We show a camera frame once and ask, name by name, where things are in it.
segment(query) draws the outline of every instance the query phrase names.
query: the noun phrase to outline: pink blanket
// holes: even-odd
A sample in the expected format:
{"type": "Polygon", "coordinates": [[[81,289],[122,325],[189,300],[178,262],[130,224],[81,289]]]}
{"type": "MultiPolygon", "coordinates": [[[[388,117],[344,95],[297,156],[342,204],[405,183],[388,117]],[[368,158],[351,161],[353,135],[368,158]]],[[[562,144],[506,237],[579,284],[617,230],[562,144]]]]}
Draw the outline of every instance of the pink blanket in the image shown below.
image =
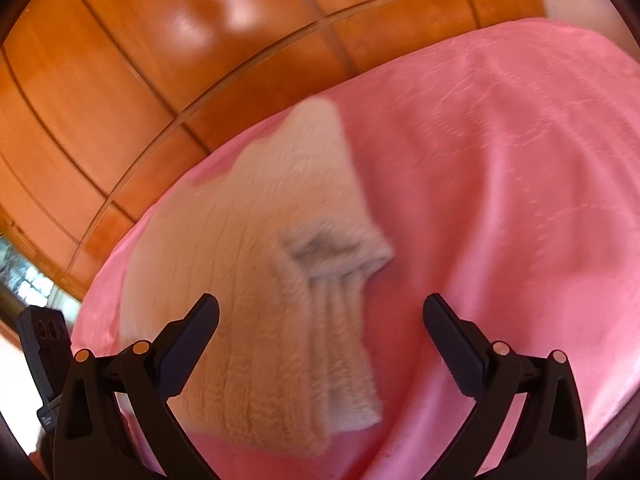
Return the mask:
{"type": "MultiPolygon", "coordinates": [[[[366,290],[384,418],[314,459],[192,435],[206,460],[228,480],[421,478],[472,405],[422,326],[434,291],[517,352],[565,350],[592,439],[640,382],[640,66],[593,32],[526,20],[425,48],[324,95],[340,108],[372,216],[396,248],[366,290]]],[[[183,178],[226,171],[286,114],[183,178]]],[[[76,349],[120,350],[123,276],[153,213],[96,277],[76,349]]]]}

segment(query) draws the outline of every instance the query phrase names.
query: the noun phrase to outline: folded garment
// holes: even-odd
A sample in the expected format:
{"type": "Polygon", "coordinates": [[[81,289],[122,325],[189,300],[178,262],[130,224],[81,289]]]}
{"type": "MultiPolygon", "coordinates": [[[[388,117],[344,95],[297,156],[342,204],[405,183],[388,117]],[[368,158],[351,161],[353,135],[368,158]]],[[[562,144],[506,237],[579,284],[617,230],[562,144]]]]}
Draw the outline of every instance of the folded garment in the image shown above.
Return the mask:
{"type": "Polygon", "coordinates": [[[184,181],[138,241],[120,343],[154,338],[203,292],[220,325],[183,393],[185,428],[318,454],[330,435],[377,423],[362,343],[362,289],[392,257],[372,223],[335,105],[300,103],[232,169],[184,181]]]}

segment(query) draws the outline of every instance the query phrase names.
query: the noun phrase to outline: pink bedsheet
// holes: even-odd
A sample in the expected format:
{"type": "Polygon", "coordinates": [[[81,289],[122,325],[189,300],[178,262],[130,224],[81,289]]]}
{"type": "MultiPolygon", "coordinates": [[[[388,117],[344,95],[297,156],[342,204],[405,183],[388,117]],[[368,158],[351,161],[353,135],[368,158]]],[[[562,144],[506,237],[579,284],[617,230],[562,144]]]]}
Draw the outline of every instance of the pink bedsheet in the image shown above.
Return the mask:
{"type": "MultiPolygon", "coordinates": [[[[192,435],[207,461],[226,480],[421,478],[472,405],[422,326],[434,291],[517,352],[564,349],[593,438],[640,380],[640,67],[593,32],[526,20],[425,48],[324,95],[341,110],[372,216],[396,248],[366,290],[384,419],[313,459],[192,435]]],[[[184,178],[225,171],[286,113],[184,178]]],[[[153,212],[96,277],[76,349],[119,350],[127,259],[153,212]]]]}

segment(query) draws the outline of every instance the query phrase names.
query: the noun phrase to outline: brown wooden wall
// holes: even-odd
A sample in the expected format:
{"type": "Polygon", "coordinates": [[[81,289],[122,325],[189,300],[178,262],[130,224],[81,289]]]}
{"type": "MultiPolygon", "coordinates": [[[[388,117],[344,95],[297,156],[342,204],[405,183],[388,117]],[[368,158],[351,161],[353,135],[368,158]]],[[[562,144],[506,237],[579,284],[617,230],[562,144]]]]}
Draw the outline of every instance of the brown wooden wall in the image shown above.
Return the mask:
{"type": "Polygon", "coordinates": [[[540,0],[33,0],[0,56],[0,230],[81,298],[189,168],[251,124],[540,0]]]}

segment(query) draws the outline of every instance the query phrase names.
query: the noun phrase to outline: beige sweater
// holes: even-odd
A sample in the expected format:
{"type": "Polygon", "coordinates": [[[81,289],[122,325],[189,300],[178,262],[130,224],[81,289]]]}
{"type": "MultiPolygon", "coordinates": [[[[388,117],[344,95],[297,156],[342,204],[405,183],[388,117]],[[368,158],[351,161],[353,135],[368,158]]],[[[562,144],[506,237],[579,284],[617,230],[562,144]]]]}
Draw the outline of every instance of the beige sweater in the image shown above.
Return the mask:
{"type": "Polygon", "coordinates": [[[267,449],[323,452],[377,423],[362,344],[366,279],[392,257],[372,223],[331,101],[300,103],[232,169],[183,181],[138,241],[122,294],[123,345],[153,339],[203,292],[220,325],[183,393],[186,429],[267,449]]]}

